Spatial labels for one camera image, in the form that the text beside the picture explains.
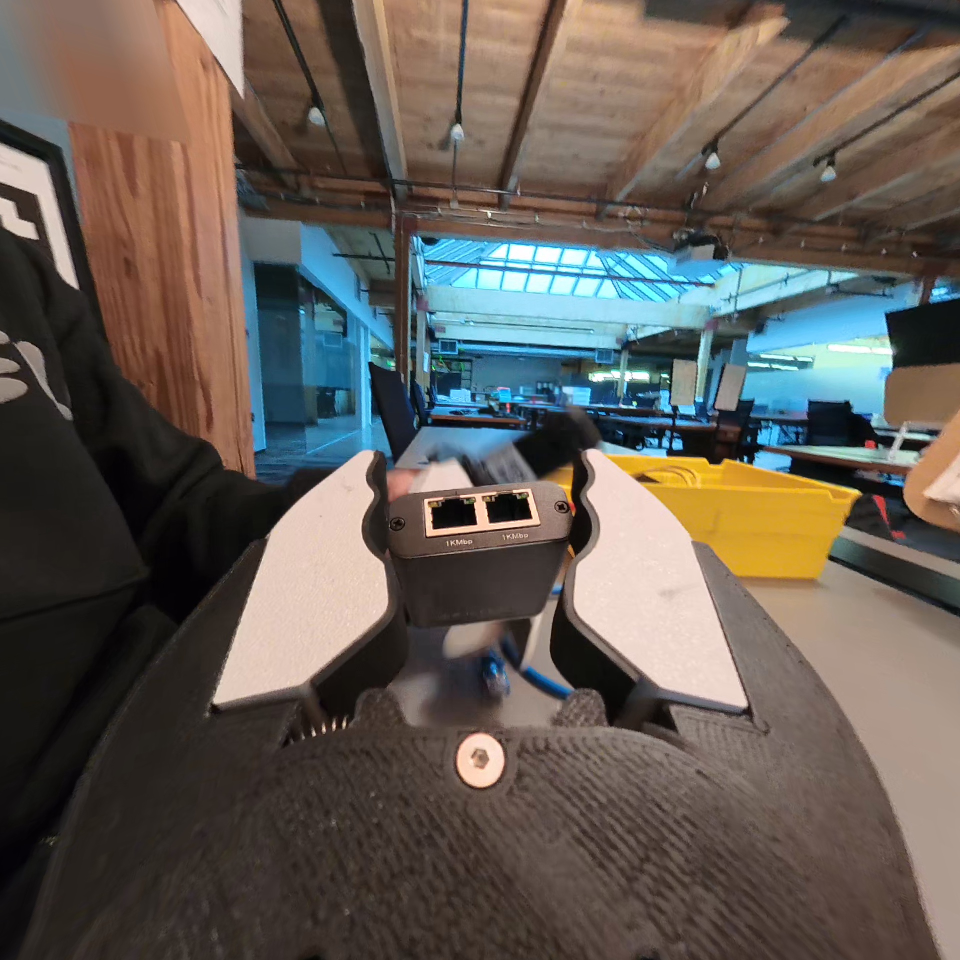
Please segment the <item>black office chair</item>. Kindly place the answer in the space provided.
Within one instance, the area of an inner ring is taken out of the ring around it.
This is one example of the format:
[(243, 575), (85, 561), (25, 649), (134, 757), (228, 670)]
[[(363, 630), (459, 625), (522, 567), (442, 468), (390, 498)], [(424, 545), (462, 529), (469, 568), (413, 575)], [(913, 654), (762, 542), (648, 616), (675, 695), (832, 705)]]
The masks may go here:
[(367, 364), (371, 396), (376, 403), (381, 424), (395, 466), (413, 443), (418, 433), (416, 415), (402, 376), (394, 369)]

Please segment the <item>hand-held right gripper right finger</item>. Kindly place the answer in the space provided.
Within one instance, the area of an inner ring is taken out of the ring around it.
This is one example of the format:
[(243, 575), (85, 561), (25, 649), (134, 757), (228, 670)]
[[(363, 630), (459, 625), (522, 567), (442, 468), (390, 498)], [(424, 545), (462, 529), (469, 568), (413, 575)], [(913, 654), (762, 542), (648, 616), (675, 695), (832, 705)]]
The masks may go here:
[(681, 706), (744, 716), (750, 703), (694, 542), (645, 486), (598, 450), (573, 466), (573, 558), (551, 659), (599, 694), (611, 724)]

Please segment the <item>wooden document stand with paper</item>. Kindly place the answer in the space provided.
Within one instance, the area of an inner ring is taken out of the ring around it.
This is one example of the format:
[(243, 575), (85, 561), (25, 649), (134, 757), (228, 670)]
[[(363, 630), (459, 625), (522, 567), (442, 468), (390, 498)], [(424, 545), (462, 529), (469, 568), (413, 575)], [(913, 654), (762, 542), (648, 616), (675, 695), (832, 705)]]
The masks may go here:
[(920, 454), (904, 486), (904, 500), (919, 520), (959, 533), (959, 414)]

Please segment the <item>black monitor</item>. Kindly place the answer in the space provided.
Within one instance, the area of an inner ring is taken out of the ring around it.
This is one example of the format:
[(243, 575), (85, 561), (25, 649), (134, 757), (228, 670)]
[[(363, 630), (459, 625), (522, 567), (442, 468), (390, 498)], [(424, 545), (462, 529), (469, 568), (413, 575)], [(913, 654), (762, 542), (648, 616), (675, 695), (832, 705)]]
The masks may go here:
[(959, 363), (959, 299), (920, 304), (885, 315), (892, 369)]

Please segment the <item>red black bag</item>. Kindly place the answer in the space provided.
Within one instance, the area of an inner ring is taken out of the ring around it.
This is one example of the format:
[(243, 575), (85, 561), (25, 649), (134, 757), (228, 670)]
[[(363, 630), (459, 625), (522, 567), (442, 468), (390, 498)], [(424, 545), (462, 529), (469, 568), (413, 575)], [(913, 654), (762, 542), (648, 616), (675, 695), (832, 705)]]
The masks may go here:
[(893, 543), (906, 545), (916, 538), (917, 518), (903, 500), (861, 494), (846, 519), (846, 527)]

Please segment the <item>wooden pillar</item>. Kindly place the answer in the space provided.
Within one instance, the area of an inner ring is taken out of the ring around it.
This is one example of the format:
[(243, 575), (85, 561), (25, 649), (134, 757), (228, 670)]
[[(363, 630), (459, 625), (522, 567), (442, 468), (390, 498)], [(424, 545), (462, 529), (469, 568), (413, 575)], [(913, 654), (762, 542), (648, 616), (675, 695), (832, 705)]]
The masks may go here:
[(233, 87), (177, 2), (147, 2), (183, 140), (68, 127), (105, 334), (175, 426), (255, 475)]

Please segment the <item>yellow storage bin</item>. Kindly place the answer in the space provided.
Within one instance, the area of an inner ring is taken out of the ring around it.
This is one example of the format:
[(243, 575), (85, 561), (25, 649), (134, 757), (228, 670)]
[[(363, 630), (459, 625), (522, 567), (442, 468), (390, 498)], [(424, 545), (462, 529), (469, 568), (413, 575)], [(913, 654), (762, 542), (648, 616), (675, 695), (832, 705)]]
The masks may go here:
[(610, 454), (710, 546), (732, 574), (747, 579), (815, 580), (859, 491), (725, 460)]

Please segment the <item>grey desk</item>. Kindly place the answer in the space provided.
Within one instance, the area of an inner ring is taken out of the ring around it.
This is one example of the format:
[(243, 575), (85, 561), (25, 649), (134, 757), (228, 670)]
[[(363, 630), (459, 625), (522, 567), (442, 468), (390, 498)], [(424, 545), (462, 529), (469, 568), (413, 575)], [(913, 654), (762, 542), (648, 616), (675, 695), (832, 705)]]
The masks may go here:
[[(428, 463), (438, 448), (482, 455), (515, 431), (429, 428), (399, 460)], [(744, 585), (819, 674), (880, 775), (909, 848), (942, 958), (959, 956), (958, 616), (829, 562), (816, 581)], [(510, 673), (510, 694), (488, 699), (472, 660), (453, 659), (430, 631), (414, 636), (394, 688), (422, 726), (549, 719), (559, 702)]]

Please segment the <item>ceiling projector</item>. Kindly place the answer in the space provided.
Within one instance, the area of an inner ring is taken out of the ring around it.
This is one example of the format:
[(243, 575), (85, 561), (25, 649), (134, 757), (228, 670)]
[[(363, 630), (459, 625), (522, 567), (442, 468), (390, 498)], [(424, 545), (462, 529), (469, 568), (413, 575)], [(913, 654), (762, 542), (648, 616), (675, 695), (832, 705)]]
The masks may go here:
[(680, 279), (697, 281), (717, 271), (729, 256), (728, 246), (717, 236), (692, 234), (671, 252), (669, 272)]

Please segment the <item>black network splitter box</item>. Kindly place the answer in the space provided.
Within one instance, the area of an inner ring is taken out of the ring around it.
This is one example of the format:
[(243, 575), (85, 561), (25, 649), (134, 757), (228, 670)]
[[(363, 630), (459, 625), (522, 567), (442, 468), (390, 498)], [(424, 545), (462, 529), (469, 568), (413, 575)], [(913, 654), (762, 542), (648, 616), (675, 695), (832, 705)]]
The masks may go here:
[(569, 554), (573, 511), (550, 481), (409, 493), (388, 510), (388, 550), (420, 628), (533, 618)]

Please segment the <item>cardboard box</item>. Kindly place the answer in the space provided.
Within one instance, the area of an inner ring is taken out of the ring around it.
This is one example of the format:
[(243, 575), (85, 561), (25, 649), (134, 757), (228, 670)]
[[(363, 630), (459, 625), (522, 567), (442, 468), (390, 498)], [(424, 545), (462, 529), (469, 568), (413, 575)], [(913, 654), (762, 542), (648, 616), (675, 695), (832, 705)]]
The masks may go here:
[(959, 364), (894, 367), (884, 384), (887, 425), (943, 427), (959, 410)]

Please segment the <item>black framed wall poster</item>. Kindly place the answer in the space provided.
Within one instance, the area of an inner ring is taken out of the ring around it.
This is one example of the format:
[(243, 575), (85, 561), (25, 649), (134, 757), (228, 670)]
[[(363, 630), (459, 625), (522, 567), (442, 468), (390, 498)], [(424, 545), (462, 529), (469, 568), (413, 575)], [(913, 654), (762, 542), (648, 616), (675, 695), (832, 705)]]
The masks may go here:
[(42, 253), (61, 278), (86, 297), (103, 320), (85, 238), (61, 147), (1, 122), (1, 221)]

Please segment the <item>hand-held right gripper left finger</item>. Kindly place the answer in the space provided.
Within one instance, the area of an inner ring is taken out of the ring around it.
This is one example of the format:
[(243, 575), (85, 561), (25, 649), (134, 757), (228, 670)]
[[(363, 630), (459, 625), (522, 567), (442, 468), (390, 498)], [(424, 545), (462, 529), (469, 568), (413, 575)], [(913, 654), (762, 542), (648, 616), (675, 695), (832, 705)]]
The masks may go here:
[(293, 701), (354, 714), (409, 652), (388, 556), (387, 467), (363, 451), (313, 486), (270, 531), (212, 706)]

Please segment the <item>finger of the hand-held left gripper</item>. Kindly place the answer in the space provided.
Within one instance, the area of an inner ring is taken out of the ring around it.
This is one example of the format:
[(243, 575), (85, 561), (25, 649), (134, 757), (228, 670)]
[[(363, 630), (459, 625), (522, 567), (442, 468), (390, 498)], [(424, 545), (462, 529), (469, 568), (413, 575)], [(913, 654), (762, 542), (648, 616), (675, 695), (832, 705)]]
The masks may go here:
[(484, 467), (471, 459), (428, 462), (414, 477), (416, 494), (473, 489), (484, 485)]

